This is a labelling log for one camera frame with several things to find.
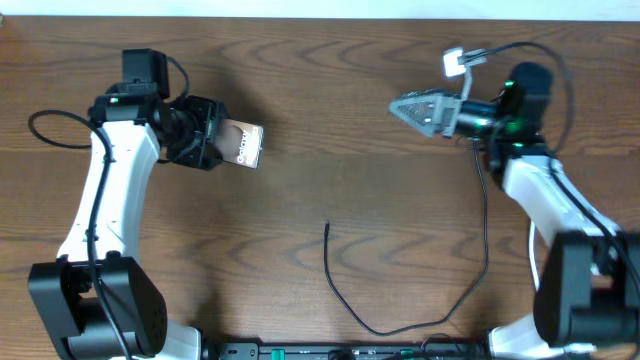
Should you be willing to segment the Galaxy S25 Ultra smartphone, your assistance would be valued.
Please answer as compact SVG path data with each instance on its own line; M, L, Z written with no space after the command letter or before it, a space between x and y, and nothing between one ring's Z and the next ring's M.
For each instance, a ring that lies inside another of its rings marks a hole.
M223 118L216 135L216 146L224 162L257 169L263 139L262 126Z

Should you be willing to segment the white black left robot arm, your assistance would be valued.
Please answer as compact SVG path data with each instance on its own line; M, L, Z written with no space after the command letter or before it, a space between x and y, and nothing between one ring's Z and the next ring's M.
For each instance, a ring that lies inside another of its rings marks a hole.
M140 265L139 234L153 168L209 171L224 106L170 94L173 59L152 49L122 54L123 78L96 98L80 122L91 160L73 225L52 262L36 263L28 291L62 359L212 359L194 327L168 316Z

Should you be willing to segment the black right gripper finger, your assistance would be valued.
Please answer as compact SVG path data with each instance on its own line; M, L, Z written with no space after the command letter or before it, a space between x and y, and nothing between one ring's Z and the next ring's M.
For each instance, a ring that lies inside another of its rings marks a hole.
M418 91L411 91L408 93L404 93L402 95L399 96L399 98L412 98L412 97L419 97L419 96L431 96L431 95L435 95L435 94L449 94L448 91L446 91L445 89L442 88L433 88L433 89L427 89L427 90L418 90Z
M408 94L392 100L389 112L422 135L433 137L440 126L440 100L440 95Z

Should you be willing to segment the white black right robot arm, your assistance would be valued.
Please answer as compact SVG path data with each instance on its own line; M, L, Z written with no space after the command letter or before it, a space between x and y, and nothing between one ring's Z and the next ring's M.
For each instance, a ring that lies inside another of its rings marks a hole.
M639 341L639 237L600 214L547 146L540 130L552 83L545 67L525 62L494 103L430 89L389 105L427 137L483 142L492 177L549 247L532 313L489 332L494 356L542 359Z

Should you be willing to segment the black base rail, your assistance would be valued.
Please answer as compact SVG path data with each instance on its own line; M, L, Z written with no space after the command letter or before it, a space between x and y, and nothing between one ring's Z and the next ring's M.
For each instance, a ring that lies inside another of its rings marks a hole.
M297 343L256 342L205 343L203 360L377 360L401 359L491 359L482 345L473 343Z

